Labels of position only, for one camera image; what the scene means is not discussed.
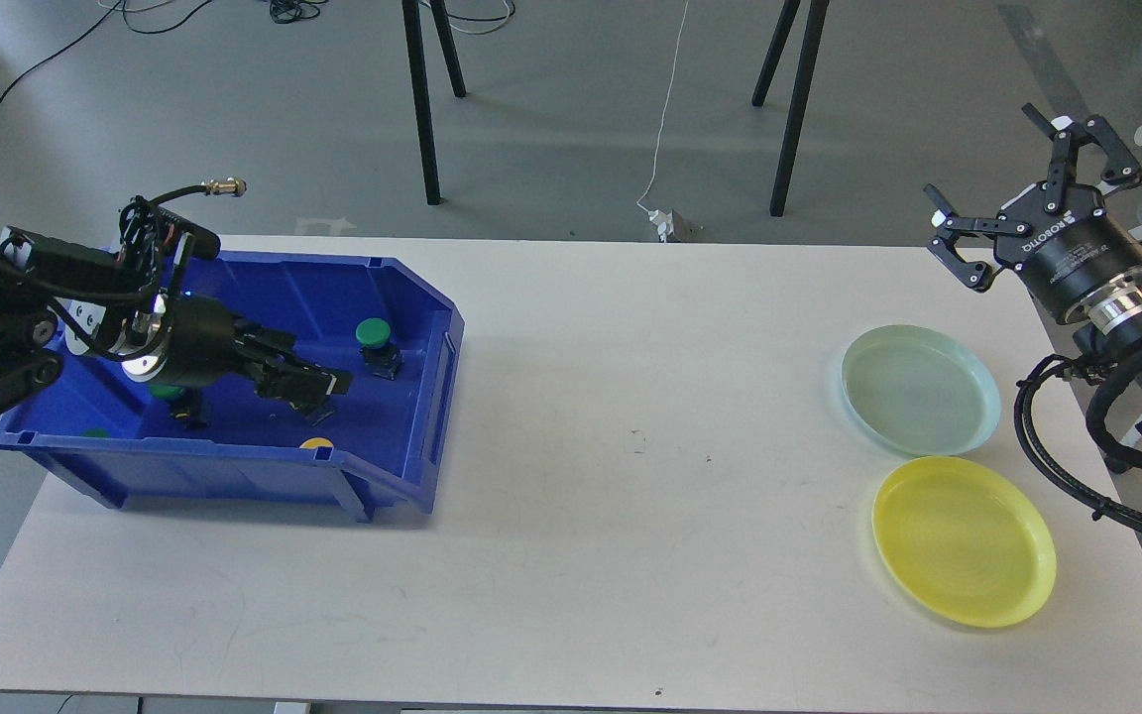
yellow plate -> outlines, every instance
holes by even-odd
[[[875,546],[922,604],[974,627],[1007,627],[1046,604],[1055,546],[1010,480],[952,456],[915,458],[875,497]]]

white cable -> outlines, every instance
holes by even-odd
[[[113,5],[105,5],[104,0],[96,0],[96,5],[99,5],[100,8],[104,8],[105,10],[122,10],[122,13],[142,13],[145,10],[155,10],[160,8],[160,6],[169,3],[174,3],[174,0],[161,0],[159,3],[148,5],[146,8],[131,9],[131,8],[122,8],[122,5],[126,5],[126,0],[118,0],[116,3]]]
[[[498,31],[498,29],[507,26],[508,21],[514,18],[514,13],[517,13],[517,5],[515,3],[515,0],[501,0],[501,2],[505,5],[505,17],[500,18],[499,23],[494,24],[494,26],[490,26],[488,29],[466,29],[463,26],[455,26],[455,24],[450,22],[448,23],[448,26],[461,34],[491,34]],[[426,0],[421,0],[421,6],[423,8],[429,8],[431,5],[427,3]]]
[[[651,162],[651,180],[646,184],[646,191],[643,191],[640,198],[637,198],[637,207],[643,211],[651,214],[651,209],[643,207],[643,199],[650,195],[651,186],[654,185],[654,175],[658,174],[658,142],[664,137],[664,121],[667,119],[667,103],[673,98],[673,82],[676,80],[676,57],[681,53],[681,32],[685,31],[685,15],[690,13],[690,0],[685,0],[685,9],[681,10],[681,26],[676,29],[676,47],[673,49],[673,75],[667,78],[667,95],[664,96],[664,112],[658,117],[658,135],[654,135],[654,159]]]

cable tie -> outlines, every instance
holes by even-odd
[[[1109,511],[1111,510],[1113,510],[1113,499],[1105,496],[1104,500],[1102,500],[1101,504],[1095,507],[1095,511],[1093,511],[1092,520],[1099,521],[1102,516],[1109,515]]]

white table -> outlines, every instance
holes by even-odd
[[[923,249],[234,238],[395,256],[466,318],[436,512],[150,502],[47,479],[0,573],[0,690],[693,711],[1142,711],[1142,552],[1035,473],[1012,384],[1051,351],[1010,275]],[[1040,507],[1049,602],[982,632],[920,609],[869,505],[906,460],[835,374],[914,322],[987,361],[975,462]],[[1105,471],[1069,388],[1044,439]]]

light blue plate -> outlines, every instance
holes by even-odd
[[[898,451],[954,456],[987,442],[1003,408],[994,375],[939,331],[885,326],[844,353],[842,386],[858,422]]]

